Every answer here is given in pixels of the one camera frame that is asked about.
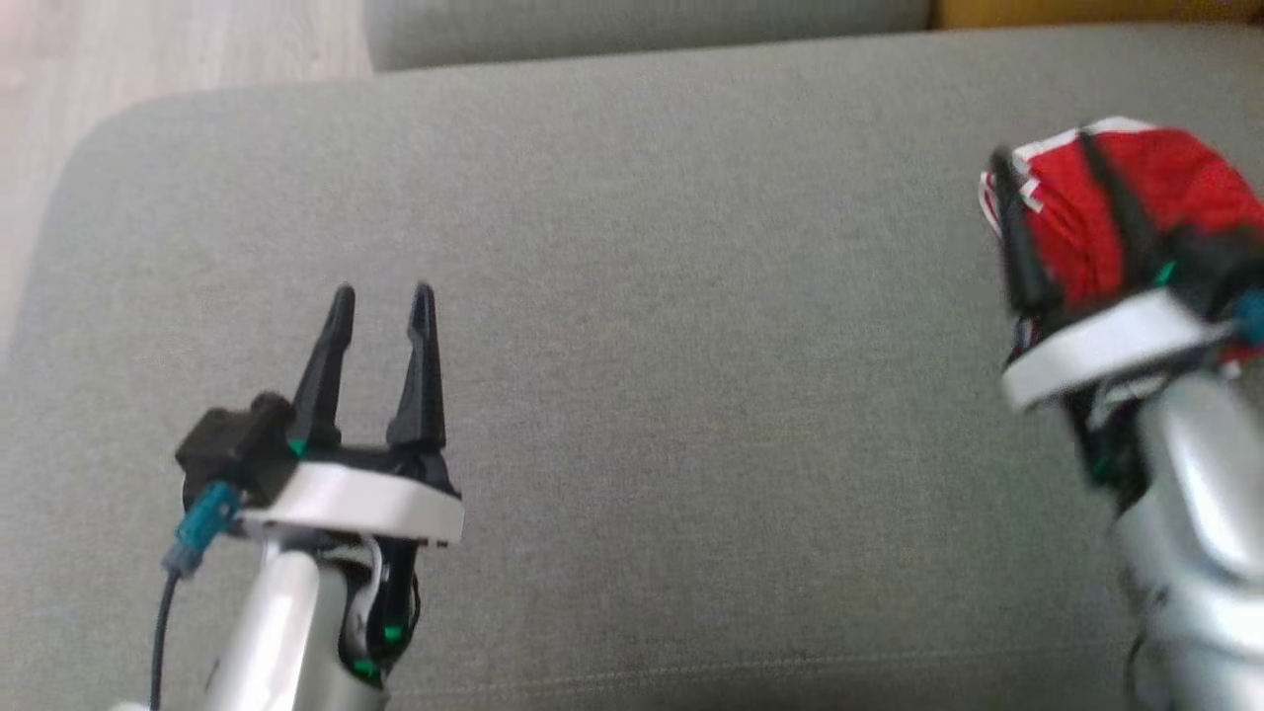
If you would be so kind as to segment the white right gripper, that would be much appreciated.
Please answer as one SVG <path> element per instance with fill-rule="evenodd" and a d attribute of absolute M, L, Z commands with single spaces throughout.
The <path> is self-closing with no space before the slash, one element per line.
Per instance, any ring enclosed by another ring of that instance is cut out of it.
<path fill-rule="evenodd" d="M 1079 153 L 1106 199 L 1116 229 L 1122 283 L 1164 286 L 1170 264 L 1141 197 L 1095 134 L 1079 135 Z M 1047 316 L 1060 306 L 1062 290 L 1033 237 L 1010 149 L 994 149 L 992 178 L 1007 306 L 1024 318 Z M 1148 291 L 1044 338 L 1004 369 L 1002 391 L 1007 406 L 1026 411 L 1079 387 L 1205 350 L 1227 342 L 1231 334 L 1231 323 L 1201 318 L 1169 291 Z"/>

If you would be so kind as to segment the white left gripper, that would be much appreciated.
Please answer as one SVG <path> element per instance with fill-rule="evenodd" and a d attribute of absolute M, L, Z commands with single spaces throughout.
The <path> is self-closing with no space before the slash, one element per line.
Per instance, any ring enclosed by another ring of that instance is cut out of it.
<path fill-rule="evenodd" d="M 454 545 L 465 522 L 458 495 L 402 474 L 311 462 L 295 453 L 343 444 L 336 414 L 354 309 L 356 292 L 340 283 L 296 390 L 289 447 L 281 447 L 278 461 L 270 463 L 279 483 L 265 504 L 246 505 L 236 514 L 236 535 L 260 545 L 316 549 L 356 545 L 362 536 Z M 411 354 L 387 442 L 392 448 L 442 450 L 447 436 L 436 296 L 425 281 L 415 288 L 406 337 Z"/>

